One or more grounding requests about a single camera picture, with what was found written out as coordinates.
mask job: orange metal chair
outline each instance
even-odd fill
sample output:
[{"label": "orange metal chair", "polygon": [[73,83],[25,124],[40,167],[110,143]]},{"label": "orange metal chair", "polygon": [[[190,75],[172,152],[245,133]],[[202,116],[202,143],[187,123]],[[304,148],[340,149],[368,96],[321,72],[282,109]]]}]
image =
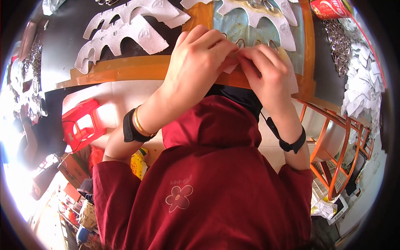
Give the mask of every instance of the orange metal chair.
[{"label": "orange metal chair", "polygon": [[[64,141],[71,146],[72,153],[83,149],[106,133],[106,128],[103,128],[97,119],[96,109],[98,107],[100,107],[98,100],[90,99],[78,103],[62,116]],[[79,128],[77,122],[85,115],[90,115],[93,128]]]},{"label": "orange metal chair", "polygon": [[[300,100],[298,100],[298,102],[304,105],[300,114],[300,122],[304,119],[307,107],[326,117],[318,140],[311,138],[307,142],[316,145],[310,156],[310,168],[328,189],[328,199],[334,200],[346,187],[353,173],[354,166],[356,165],[359,151],[362,150],[367,155],[368,159],[371,157],[372,143],[371,146],[367,146],[367,137],[370,130],[350,117],[343,118],[331,110],[322,109]],[[355,143],[355,158],[351,164],[350,171],[346,172],[346,170],[342,168],[342,162],[348,145],[350,129],[357,131],[358,140]],[[334,156],[339,151],[343,138],[344,143],[339,154],[339,159],[336,161]],[[328,161],[332,161],[332,163],[336,165],[333,176],[329,170]],[[338,180],[339,172],[344,175],[345,180],[342,182],[342,186],[340,188],[338,187],[339,190],[336,190],[335,183]]]}]

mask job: yellow plastic bag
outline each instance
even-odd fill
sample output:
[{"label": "yellow plastic bag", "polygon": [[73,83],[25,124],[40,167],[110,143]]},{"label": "yellow plastic bag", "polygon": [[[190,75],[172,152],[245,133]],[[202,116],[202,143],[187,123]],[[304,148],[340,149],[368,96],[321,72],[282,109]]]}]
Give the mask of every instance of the yellow plastic bag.
[{"label": "yellow plastic bag", "polygon": [[130,168],[132,169],[133,174],[140,180],[143,179],[143,176],[147,171],[147,164],[144,161],[144,156],[148,153],[149,151],[146,148],[140,148],[130,158]]}]

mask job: table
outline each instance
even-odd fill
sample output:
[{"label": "table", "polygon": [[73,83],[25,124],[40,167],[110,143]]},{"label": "table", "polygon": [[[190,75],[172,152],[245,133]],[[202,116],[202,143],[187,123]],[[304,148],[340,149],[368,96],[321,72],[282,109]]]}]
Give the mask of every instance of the table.
[{"label": "table", "polygon": [[[78,1],[66,1],[48,18],[48,29],[38,32],[43,44],[42,86],[50,89],[111,81],[163,80],[168,70],[174,41],[180,32],[190,31],[198,24],[212,28],[213,2],[207,5],[199,3],[190,10],[185,10],[192,18],[182,27],[168,29],[167,32],[163,30],[162,23],[158,23],[153,17],[146,17],[170,44],[169,48],[161,53],[145,56],[144,52],[137,49],[134,41],[131,43],[122,41],[122,56],[115,57],[109,49],[103,49],[102,59],[87,75],[84,75],[74,68],[76,55],[81,46],[87,42],[82,38],[83,32],[92,16],[109,7],[99,6],[90,1],[84,3]],[[120,0],[118,4],[125,2],[127,0]],[[170,2],[182,9],[179,0]],[[306,37],[304,70],[303,75],[296,74],[299,92],[292,97],[340,112],[346,80],[339,78],[335,71],[322,21],[312,13],[308,0],[299,2],[302,7]],[[231,74],[222,73],[216,83],[250,88],[240,67]]]}]

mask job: flower logo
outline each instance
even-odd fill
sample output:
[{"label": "flower logo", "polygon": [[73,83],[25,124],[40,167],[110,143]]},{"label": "flower logo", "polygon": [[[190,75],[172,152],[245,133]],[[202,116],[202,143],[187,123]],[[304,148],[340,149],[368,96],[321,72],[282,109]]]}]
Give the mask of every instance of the flower logo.
[{"label": "flower logo", "polygon": [[165,202],[170,206],[170,212],[174,211],[177,207],[186,209],[189,206],[189,199],[187,196],[191,195],[193,187],[186,185],[182,189],[179,186],[174,186],[171,190],[171,195],[165,199]]}]

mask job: black strap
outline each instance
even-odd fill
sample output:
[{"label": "black strap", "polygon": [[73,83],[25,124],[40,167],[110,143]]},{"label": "black strap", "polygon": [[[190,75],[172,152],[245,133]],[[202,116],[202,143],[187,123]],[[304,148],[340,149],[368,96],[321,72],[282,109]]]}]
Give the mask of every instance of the black strap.
[{"label": "black strap", "polygon": [[152,139],[156,135],[144,136],[136,130],[136,128],[132,122],[132,116],[133,116],[134,112],[135,112],[135,108],[132,109],[131,111],[129,111],[124,116],[124,120],[122,121],[122,131],[124,132],[124,142],[131,142],[131,141],[148,142],[150,139]]},{"label": "black strap", "polygon": [[293,152],[295,154],[297,154],[297,152],[300,150],[300,148],[303,146],[304,142],[306,141],[306,131],[304,130],[304,127],[302,126],[303,131],[300,135],[300,138],[296,142],[289,144],[281,139],[278,129],[276,128],[272,118],[268,117],[268,119],[265,119],[265,117],[262,113],[261,113],[261,115],[264,118],[268,127],[270,127],[271,131],[274,133],[275,137],[279,140],[279,146],[286,152],[293,150]]}]

